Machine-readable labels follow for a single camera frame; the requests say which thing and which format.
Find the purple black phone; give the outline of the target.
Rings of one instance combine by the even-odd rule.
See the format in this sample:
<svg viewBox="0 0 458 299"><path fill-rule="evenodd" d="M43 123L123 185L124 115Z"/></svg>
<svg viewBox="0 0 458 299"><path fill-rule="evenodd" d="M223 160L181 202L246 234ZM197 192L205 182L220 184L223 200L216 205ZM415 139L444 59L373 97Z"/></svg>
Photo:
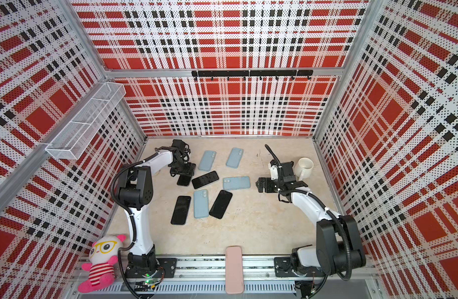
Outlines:
<svg viewBox="0 0 458 299"><path fill-rule="evenodd" d="M187 172L179 175L179 179L177 181L178 186L188 186L191 183L195 173L196 164L188 163L187 166Z"/></svg>

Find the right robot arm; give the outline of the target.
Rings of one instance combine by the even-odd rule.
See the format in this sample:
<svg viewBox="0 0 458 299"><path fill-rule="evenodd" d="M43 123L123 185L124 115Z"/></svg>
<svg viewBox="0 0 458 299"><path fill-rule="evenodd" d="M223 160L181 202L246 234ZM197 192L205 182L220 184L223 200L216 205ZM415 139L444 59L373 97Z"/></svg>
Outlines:
<svg viewBox="0 0 458 299"><path fill-rule="evenodd" d="M325 205L298 179L292 161L282 163L268 144L265 148L272 156L271 176L258 179L258 192L277 194L280 203L296 206L316 229L316 244L294 248L285 271L304 277L311 270L318 270L325 276L337 275L344 281L350 280L354 269L366 266L357 222L352 216L337 213Z"/></svg>

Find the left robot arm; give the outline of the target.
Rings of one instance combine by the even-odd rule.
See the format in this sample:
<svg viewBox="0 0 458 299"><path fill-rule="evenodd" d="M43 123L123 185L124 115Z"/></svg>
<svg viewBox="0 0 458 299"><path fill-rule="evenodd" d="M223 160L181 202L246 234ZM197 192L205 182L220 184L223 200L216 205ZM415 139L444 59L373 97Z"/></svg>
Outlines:
<svg viewBox="0 0 458 299"><path fill-rule="evenodd" d="M168 167L172 177L194 175L195 164L190 163L191 150L182 140L173 140L169 147L159 147L155 153L138 162L124 165L111 182L111 197L125 210L131 243L124 277L135 279L158 273L155 245L150 233L149 204L153 199L153 175Z"/></svg>

